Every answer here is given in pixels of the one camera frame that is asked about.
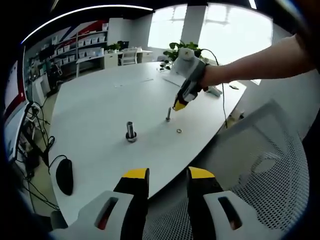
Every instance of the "potted plant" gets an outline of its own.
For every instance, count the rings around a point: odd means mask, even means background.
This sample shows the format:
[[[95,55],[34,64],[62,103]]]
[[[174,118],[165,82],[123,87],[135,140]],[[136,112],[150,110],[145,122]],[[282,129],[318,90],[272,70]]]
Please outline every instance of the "potted plant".
[[[198,44],[194,44],[192,41],[188,44],[185,44],[183,41],[180,40],[180,43],[176,43],[176,42],[171,42],[169,44],[170,50],[164,51],[163,54],[166,55],[169,60],[164,60],[160,63],[160,70],[170,70],[172,67],[173,62],[177,59],[178,54],[179,54],[179,50],[181,48],[188,48],[188,49],[192,49],[194,51],[194,55],[197,58],[201,58],[201,51],[202,49],[200,49],[198,47]]]
[[[107,50],[109,53],[116,53],[120,49],[119,43],[114,43],[109,46],[107,46]]]

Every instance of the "metal cylinder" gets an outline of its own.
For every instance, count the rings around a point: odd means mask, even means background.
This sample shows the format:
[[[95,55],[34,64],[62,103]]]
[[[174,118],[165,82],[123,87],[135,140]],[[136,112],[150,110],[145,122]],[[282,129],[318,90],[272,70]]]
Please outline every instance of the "metal cylinder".
[[[165,120],[166,120],[167,122],[170,121],[170,113],[171,113],[171,107],[169,107],[169,109],[168,109],[168,114],[166,115],[166,118],[165,118]]]
[[[128,131],[129,138],[133,139],[135,137],[134,123],[132,121],[128,121],[126,123],[126,129]]]

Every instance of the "computer mouse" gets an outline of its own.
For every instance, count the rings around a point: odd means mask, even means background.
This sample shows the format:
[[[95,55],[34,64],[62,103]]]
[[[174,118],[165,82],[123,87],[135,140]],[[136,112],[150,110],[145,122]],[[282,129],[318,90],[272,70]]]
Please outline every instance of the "computer mouse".
[[[55,179],[61,192],[70,196],[74,189],[74,175],[71,160],[66,158],[59,162],[55,172]]]

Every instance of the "shelf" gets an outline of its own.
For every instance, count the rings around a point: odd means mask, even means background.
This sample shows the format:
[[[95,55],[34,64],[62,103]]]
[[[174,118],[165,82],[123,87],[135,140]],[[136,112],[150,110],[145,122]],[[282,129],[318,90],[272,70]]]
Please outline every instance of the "shelf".
[[[72,48],[72,49],[70,49],[70,50],[68,50],[68,51],[64,51],[63,53],[60,53],[59,55],[55,55],[55,56],[51,57],[50,60],[52,60],[52,59],[54,59],[54,58],[56,58],[56,57],[59,57],[59,56],[61,56],[61,55],[67,54],[67,53],[69,53],[69,52],[75,51],[75,50],[76,50],[76,48]]]
[[[77,61],[77,60],[69,61],[69,62],[67,62],[66,64],[62,64],[60,67],[65,66],[65,65],[68,65],[68,64],[71,64],[71,63],[75,63],[76,61]]]
[[[90,45],[78,46],[78,49],[91,48],[91,46],[99,45],[99,44],[107,44],[107,41],[102,41],[102,42],[97,42],[97,43],[91,43]]]
[[[68,39],[62,40],[62,41],[58,42],[57,44],[55,44],[55,46],[60,45],[60,44],[65,43],[65,42],[68,42],[68,41],[70,41],[72,39],[76,39],[76,38],[77,38],[76,36],[73,36],[73,37],[70,37]]]
[[[79,37],[83,37],[83,36],[88,36],[88,35],[94,35],[94,34],[103,34],[103,33],[107,33],[107,31],[95,31],[95,32],[88,32],[88,33],[85,33],[85,34],[81,34],[81,35],[78,35],[78,38]]]

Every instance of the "bright window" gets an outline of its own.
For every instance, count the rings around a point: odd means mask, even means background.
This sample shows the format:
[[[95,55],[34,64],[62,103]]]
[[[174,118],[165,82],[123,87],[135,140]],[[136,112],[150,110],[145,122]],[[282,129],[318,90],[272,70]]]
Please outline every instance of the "bright window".
[[[186,11],[186,4],[156,10],[152,16],[148,47],[167,49],[170,43],[179,43]]]
[[[199,47],[210,49],[220,64],[259,52],[272,43],[273,21],[256,11],[210,3],[206,8]],[[208,51],[203,57],[214,60]]]

